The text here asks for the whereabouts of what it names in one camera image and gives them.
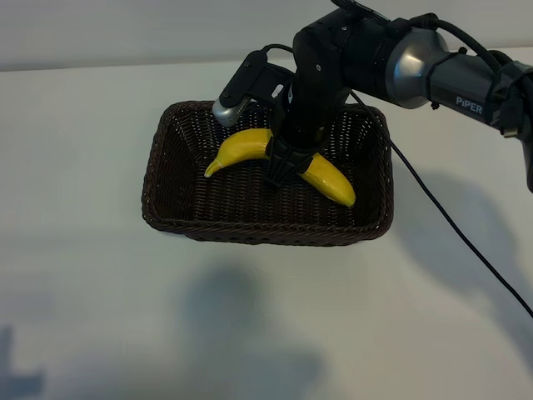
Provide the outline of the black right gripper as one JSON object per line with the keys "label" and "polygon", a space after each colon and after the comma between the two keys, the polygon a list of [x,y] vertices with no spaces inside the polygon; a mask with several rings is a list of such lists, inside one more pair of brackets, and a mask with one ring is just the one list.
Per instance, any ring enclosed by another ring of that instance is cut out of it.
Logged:
{"label": "black right gripper", "polygon": [[274,135],[266,145],[266,182],[279,188],[287,178],[304,173],[317,148],[328,140],[349,87],[341,67],[312,62],[296,68],[291,83],[271,114]]}

